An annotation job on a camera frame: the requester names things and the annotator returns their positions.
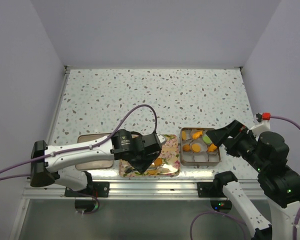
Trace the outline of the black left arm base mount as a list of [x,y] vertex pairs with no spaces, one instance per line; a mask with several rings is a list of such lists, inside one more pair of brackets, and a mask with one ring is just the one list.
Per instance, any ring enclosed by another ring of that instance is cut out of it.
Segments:
[[79,198],[74,201],[75,210],[82,215],[89,215],[97,212],[100,208],[99,198],[107,198],[110,191],[108,181],[93,181],[92,175],[84,171],[87,177],[87,186],[80,191],[74,191],[69,187],[65,188],[65,197]]

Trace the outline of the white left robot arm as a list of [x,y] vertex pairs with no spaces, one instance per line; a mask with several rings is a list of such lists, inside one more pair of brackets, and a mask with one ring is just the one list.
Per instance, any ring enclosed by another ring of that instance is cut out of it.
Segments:
[[77,169],[77,165],[122,160],[143,174],[160,156],[166,141],[165,136],[156,132],[142,135],[125,129],[71,145],[47,145],[45,141],[37,141],[31,154],[30,185],[41,188],[57,184],[86,197],[94,190],[92,176]]

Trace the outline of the metal tongs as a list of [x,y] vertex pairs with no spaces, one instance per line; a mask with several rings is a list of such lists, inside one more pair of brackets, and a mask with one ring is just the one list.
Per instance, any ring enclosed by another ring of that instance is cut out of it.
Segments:
[[139,172],[137,169],[135,169],[135,168],[133,168],[133,167],[128,167],[128,168],[126,168],[125,170],[124,170],[124,172],[126,173],[126,174],[130,174],[130,173],[134,173],[134,172]]

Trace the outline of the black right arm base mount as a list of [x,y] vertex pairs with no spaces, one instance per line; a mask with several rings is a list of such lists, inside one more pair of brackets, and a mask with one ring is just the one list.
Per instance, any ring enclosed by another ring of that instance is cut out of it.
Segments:
[[223,186],[237,180],[231,171],[218,173],[213,181],[200,181],[196,183],[199,198],[209,198],[214,211],[229,213],[232,202],[224,195]]

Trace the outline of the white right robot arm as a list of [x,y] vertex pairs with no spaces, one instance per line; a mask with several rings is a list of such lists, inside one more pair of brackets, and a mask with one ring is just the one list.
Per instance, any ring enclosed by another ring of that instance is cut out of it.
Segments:
[[257,171],[257,181],[267,197],[271,220],[254,206],[232,171],[214,176],[210,197],[226,197],[237,209],[253,240],[300,239],[300,175],[288,165],[289,146],[270,130],[270,117],[247,128],[234,120],[227,126],[209,130],[212,143],[224,146],[230,156],[242,158]]

